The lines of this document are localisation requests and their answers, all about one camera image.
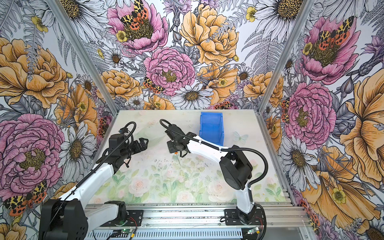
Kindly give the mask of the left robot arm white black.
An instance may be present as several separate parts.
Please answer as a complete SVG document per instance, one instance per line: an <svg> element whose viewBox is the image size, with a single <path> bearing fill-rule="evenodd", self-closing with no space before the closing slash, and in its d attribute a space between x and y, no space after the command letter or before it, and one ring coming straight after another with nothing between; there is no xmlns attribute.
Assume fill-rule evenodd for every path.
<svg viewBox="0 0 384 240"><path fill-rule="evenodd" d="M128 165L135 154L148 148L148 139L134 140L124 134L112 135L109 148L97 165L74 187L55 200L48 200L41 209L40 240L83 240L89 232L110 222L125 224L129 217L122 201L107 201L102 206L86 210L86 206L101 186L120 169Z"/></svg>

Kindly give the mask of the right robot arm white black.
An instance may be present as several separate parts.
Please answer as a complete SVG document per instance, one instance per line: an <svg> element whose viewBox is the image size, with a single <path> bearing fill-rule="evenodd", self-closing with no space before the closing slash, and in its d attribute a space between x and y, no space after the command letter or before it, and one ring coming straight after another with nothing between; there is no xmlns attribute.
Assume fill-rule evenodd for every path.
<svg viewBox="0 0 384 240"><path fill-rule="evenodd" d="M257 207L252 198L248 183L251 181L253 167L243 151L215 145L193 133L185 134L175 124L163 125L169 136L167 142L170 153L196 154L219 164L225 182L235 190L238 216L242 224L251 223Z"/></svg>

